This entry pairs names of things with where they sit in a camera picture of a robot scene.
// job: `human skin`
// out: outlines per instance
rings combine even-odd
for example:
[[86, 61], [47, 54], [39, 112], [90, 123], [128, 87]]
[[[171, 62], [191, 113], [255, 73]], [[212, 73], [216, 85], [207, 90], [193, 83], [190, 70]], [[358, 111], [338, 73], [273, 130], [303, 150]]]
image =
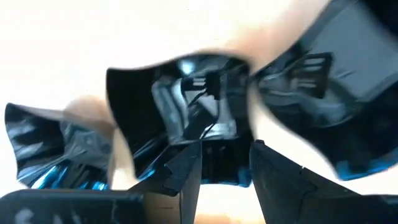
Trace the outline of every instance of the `human skin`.
[[[106, 99], [107, 68], [138, 69], [182, 55], [215, 52], [244, 58], [253, 74], [287, 50], [327, 3], [9, 1], [0, 7], [0, 116], [4, 117], [4, 107], [11, 102], [122, 141]], [[258, 111], [255, 95], [251, 94], [249, 101], [248, 110]], [[0, 124], [0, 175], [4, 182], [14, 184], [1, 189], [0, 195], [23, 187], [15, 181], [16, 161], [2, 126], [4, 123]], [[262, 138], [261, 131], [252, 128], [254, 135]], [[117, 172], [132, 173], [132, 160], [118, 164], [122, 154], [118, 152], [123, 148], [114, 145], [111, 177]], [[113, 182], [119, 183], [114, 189], [134, 184], [134, 179], [121, 176], [113, 177]], [[195, 223], [239, 222], [264, 222], [253, 187], [202, 186]]]

